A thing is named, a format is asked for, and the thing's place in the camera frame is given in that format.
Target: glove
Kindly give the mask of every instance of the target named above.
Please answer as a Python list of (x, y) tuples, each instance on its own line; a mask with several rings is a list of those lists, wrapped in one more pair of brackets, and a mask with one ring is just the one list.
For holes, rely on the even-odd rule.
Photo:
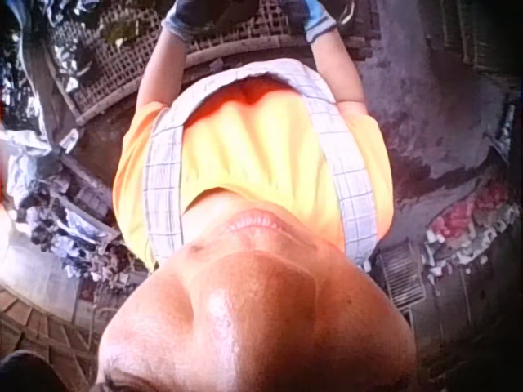
[(292, 25), (303, 27), (309, 43), (336, 28), (336, 20), (319, 0), (279, 0), (279, 4)]
[(175, 0), (162, 20), (162, 27), (189, 45), (197, 33), (211, 28), (230, 6), (231, 0)]

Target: white checkered strap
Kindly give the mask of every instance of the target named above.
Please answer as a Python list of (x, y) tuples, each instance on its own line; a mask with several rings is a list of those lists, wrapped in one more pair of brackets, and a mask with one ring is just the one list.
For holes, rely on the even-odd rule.
[(357, 265), (377, 242), (376, 211), (360, 150), (324, 80), (297, 60), (251, 63), (210, 76), (185, 90), (156, 122), (144, 169), (144, 211), (154, 257), (162, 262), (183, 245), (180, 213), (181, 135), (188, 117), (220, 88), (241, 79), (271, 76), (300, 92), (333, 174), (346, 255)]

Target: blue glove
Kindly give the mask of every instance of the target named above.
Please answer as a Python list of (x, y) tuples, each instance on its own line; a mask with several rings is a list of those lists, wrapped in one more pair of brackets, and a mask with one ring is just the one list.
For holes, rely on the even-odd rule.
[(336, 28), (336, 20), (319, 0), (279, 0), (279, 4), (291, 24), (301, 24), (309, 43)]
[(169, 10), (162, 27), (173, 33), (185, 45), (189, 45), (193, 37), (215, 22), (225, 13), (231, 0), (175, 0)]

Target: orange t-shirt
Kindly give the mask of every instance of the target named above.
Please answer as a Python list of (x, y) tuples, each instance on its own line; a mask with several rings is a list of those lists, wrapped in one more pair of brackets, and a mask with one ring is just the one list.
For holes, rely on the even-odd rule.
[[(167, 109), (140, 108), (123, 139), (113, 204), (129, 248), (154, 267), (142, 206), (142, 172), (154, 121)], [(393, 215), (387, 151), (375, 120), (340, 113), (369, 172), (378, 214), (378, 237)], [(208, 189), (224, 188), (247, 199), (279, 204), (344, 252), (333, 178), (300, 94), (269, 78), (250, 78), (207, 98), (186, 124), (181, 153), (182, 213)]]

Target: orange shirt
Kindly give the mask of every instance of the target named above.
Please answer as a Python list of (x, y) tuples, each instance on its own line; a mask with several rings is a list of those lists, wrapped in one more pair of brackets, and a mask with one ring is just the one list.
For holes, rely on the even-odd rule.
[[(114, 180), (118, 225), (129, 248), (154, 266), (142, 206), (142, 172), (162, 110), (148, 104), (135, 114), (123, 139)], [(378, 237), (393, 215), (392, 180), (378, 125), (361, 114), (345, 114), (369, 171), (378, 214)], [(224, 87), (192, 114), (183, 136), (181, 210), (203, 191), (224, 188), (247, 199), (286, 208), (304, 225), (344, 252), (341, 215), (333, 178), (300, 94), (269, 78)]]

